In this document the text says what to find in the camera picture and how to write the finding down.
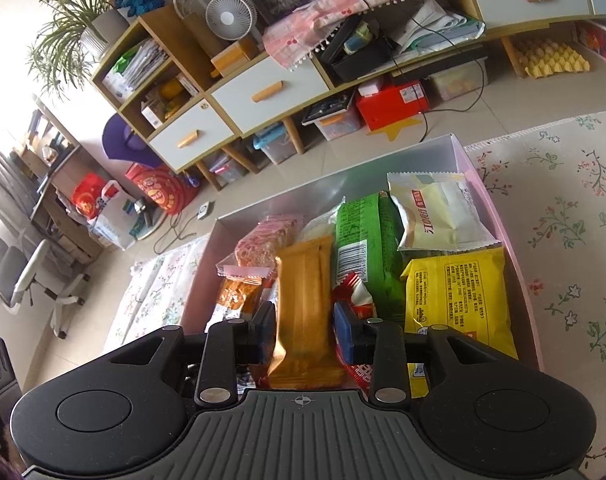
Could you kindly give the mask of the long orange snack bar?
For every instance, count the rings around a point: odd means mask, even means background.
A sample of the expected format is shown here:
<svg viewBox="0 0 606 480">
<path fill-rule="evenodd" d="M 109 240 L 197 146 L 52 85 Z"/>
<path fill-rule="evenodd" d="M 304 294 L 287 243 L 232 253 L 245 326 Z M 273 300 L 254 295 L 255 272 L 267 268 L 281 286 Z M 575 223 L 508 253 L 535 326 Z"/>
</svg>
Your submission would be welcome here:
<svg viewBox="0 0 606 480">
<path fill-rule="evenodd" d="M 332 237 L 323 236 L 277 254 L 276 342 L 267 370 L 273 389 L 333 389 L 344 382 L 332 327 L 331 250 Z"/>
</svg>

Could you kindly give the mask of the grey office chair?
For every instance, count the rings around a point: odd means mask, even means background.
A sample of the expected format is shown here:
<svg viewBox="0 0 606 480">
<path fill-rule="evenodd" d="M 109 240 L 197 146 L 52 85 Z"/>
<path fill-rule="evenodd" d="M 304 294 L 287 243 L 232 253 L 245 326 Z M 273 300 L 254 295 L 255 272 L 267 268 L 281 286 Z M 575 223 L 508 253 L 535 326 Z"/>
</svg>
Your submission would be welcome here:
<svg viewBox="0 0 606 480">
<path fill-rule="evenodd" d="M 63 310 L 65 307 L 78 304 L 83 306 L 85 298 L 76 290 L 80 285 L 90 281 L 90 275 L 79 273 L 68 282 L 61 292 L 55 292 L 38 280 L 37 274 L 45 269 L 46 259 L 51 252 L 48 240 L 40 242 L 30 257 L 16 246 L 9 246 L 0 238 L 0 307 L 12 314 L 17 314 L 25 299 L 33 304 L 32 287 L 38 285 L 44 294 L 53 301 L 50 316 L 52 332 L 59 338 L 65 339 L 68 333 L 63 327 Z"/>
</svg>

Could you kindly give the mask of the red cardboard box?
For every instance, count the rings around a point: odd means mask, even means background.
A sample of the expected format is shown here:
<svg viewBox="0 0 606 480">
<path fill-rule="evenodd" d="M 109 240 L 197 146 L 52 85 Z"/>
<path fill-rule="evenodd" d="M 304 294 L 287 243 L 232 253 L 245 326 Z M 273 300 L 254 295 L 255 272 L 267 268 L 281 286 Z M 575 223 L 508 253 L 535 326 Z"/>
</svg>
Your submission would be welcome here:
<svg viewBox="0 0 606 480">
<path fill-rule="evenodd" d="M 366 126 L 373 131 L 430 110 L 430 103 L 419 81 L 399 87 L 389 82 L 371 96 L 358 94 L 356 107 Z"/>
</svg>

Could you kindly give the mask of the white shopping bag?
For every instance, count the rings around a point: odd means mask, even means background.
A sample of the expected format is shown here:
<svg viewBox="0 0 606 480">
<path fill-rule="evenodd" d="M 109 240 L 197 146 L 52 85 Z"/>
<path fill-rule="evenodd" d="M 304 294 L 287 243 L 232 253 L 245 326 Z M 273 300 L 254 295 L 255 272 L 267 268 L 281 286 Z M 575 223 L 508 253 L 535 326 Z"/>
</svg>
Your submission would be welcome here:
<svg viewBox="0 0 606 480">
<path fill-rule="evenodd" d="M 135 198 L 115 180 L 106 182 L 98 200 L 99 212 L 89 225 L 90 231 L 120 250 L 132 247 L 146 227 L 143 212 L 137 210 L 135 203 Z"/>
</svg>

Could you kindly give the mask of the floral tablecloth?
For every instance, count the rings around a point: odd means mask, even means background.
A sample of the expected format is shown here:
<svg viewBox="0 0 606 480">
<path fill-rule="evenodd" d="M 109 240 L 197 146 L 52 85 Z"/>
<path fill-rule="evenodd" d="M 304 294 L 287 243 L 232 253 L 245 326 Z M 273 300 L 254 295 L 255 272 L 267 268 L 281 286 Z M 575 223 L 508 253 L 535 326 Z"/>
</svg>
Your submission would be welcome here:
<svg viewBox="0 0 606 480">
<path fill-rule="evenodd" d="M 373 156 L 281 192 L 216 212 L 190 240 L 187 270 L 161 274 L 141 304 L 128 286 L 105 339 L 114 350 L 167 324 L 187 333 L 207 325 L 221 280 L 216 266 L 240 237 L 271 214 L 304 220 L 383 191 L 391 172 L 457 172 L 479 217 L 505 248 L 505 286 L 519 358 L 579 390 L 596 415 L 581 463 L 606 479 L 606 112 L 569 117 L 464 145 L 455 133 Z"/>
</svg>

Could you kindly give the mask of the pink cardboard box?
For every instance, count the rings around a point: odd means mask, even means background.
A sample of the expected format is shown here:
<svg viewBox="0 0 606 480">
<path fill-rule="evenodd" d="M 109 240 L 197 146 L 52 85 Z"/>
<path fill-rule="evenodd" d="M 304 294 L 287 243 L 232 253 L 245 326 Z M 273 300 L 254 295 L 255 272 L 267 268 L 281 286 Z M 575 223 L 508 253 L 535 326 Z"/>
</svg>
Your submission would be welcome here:
<svg viewBox="0 0 606 480">
<path fill-rule="evenodd" d="M 363 162 L 219 217 L 205 245 L 181 318 L 185 333 L 202 333 L 211 322 L 222 284 L 217 263 L 233 257 L 240 240 L 255 232 L 260 221 L 286 216 L 315 220 L 332 207 L 338 209 L 332 281 L 339 283 L 347 274 L 358 274 L 384 318 L 399 325 L 409 324 L 401 280 L 403 256 L 397 249 L 403 226 L 388 194 L 387 181 L 392 172 L 404 170 L 417 174 L 457 172 L 466 178 L 483 226 L 505 248 L 504 281 L 512 350 L 520 362 L 540 370 L 543 359 L 538 334 L 514 248 L 489 192 L 455 136 L 442 136 L 423 148 L 407 148 Z"/>
</svg>

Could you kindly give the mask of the white desk fan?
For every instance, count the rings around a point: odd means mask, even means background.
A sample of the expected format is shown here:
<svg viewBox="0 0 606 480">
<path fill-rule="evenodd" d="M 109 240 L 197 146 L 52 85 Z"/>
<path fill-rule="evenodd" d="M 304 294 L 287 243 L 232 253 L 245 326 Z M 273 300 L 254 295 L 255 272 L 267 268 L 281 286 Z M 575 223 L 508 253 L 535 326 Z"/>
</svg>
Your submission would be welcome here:
<svg viewBox="0 0 606 480">
<path fill-rule="evenodd" d="M 257 34 L 257 13 L 251 0 L 173 0 L 173 5 L 180 18 L 196 14 L 222 40 Z"/>
</svg>

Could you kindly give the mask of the potted green plant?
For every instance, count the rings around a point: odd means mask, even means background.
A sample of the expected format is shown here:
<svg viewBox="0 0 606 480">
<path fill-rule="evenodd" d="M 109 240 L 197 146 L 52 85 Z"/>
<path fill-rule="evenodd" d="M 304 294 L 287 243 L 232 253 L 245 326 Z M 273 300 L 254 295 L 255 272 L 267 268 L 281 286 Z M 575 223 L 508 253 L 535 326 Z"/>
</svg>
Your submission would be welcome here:
<svg viewBox="0 0 606 480">
<path fill-rule="evenodd" d="M 82 47 L 82 34 L 102 39 L 94 20 L 113 9 L 110 0 L 38 0 L 50 12 L 28 50 L 28 69 L 41 89 L 62 96 L 79 88 L 89 77 L 90 63 Z"/>
</svg>

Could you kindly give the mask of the small orange silver snack packet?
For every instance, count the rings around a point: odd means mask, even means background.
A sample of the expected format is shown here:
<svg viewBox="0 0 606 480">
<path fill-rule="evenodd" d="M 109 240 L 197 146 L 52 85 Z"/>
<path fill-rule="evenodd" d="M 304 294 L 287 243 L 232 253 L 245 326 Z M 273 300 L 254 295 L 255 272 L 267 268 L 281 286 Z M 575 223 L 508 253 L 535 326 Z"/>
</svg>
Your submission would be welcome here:
<svg viewBox="0 0 606 480">
<path fill-rule="evenodd" d="M 204 332 L 223 321 L 250 321 L 264 302 L 274 299 L 275 266 L 238 266 L 220 262 L 216 264 L 216 270 L 223 281 Z"/>
</svg>

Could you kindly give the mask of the yellow snack packet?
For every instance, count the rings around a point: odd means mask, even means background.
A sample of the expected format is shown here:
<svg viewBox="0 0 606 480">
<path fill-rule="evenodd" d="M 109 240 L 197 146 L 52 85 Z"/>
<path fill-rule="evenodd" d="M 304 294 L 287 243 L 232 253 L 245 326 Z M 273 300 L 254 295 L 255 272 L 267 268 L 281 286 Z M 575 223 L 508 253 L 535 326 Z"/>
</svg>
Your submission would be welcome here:
<svg viewBox="0 0 606 480">
<path fill-rule="evenodd" d="M 446 325 L 516 359 L 501 246 L 410 260 L 405 282 L 404 330 Z"/>
</svg>

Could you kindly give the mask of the pink rice cracker packet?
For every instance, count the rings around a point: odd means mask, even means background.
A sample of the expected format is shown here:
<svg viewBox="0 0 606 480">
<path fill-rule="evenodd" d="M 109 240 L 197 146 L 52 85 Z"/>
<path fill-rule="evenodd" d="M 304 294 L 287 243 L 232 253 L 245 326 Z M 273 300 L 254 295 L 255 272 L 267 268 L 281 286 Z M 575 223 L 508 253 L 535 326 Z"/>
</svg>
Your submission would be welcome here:
<svg viewBox="0 0 606 480">
<path fill-rule="evenodd" d="M 299 214 L 271 214 L 241 238 L 235 258 L 245 268 L 275 269 L 277 252 L 292 245 L 302 229 Z"/>
</svg>

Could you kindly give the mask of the black storage box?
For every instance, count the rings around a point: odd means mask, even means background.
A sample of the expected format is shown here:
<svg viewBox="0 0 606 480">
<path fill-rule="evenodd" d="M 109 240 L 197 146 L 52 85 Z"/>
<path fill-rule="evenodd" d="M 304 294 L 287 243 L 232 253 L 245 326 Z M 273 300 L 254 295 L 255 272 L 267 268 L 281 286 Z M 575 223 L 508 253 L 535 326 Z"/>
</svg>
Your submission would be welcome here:
<svg viewBox="0 0 606 480">
<path fill-rule="evenodd" d="M 390 62 L 395 47 L 376 18 L 353 15 L 332 32 L 319 59 L 332 76 L 350 82 Z"/>
</svg>

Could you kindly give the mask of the red snack packet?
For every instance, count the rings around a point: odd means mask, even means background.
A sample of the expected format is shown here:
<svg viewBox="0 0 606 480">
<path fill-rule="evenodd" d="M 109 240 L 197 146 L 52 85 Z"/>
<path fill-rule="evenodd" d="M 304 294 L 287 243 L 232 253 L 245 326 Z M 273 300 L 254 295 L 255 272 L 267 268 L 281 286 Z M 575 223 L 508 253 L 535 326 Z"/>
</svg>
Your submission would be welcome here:
<svg viewBox="0 0 606 480">
<path fill-rule="evenodd" d="M 376 318 L 377 310 L 361 277 L 349 271 L 331 293 L 333 329 L 337 341 L 337 356 L 355 384 L 368 393 L 373 365 L 366 364 L 368 342 L 366 321 Z"/>
</svg>

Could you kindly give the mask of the cream white snack packet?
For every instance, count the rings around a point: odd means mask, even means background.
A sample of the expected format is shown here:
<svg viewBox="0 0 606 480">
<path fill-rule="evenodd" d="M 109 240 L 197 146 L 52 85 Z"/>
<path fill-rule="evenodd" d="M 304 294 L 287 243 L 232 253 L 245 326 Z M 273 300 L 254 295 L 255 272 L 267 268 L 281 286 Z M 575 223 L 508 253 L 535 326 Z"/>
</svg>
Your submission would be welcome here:
<svg viewBox="0 0 606 480">
<path fill-rule="evenodd" d="M 390 172 L 387 181 L 402 222 L 400 252 L 469 252 L 498 243 L 463 174 Z"/>
</svg>

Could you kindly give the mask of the green snack packet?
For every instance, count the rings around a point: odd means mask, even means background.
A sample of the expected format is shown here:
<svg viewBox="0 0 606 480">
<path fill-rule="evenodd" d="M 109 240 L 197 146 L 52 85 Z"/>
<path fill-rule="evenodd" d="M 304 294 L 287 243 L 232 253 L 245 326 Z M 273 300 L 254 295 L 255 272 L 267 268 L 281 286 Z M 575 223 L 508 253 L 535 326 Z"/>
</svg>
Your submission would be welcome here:
<svg viewBox="0 0 606 480">
<path fill-rule="evenodd" d="M 355 271 L 373 296 L 379 318 L 404 325 L 402 226 L 388 192 L 344 203 L 335 224 L 335 280 Z"/>
</svg>

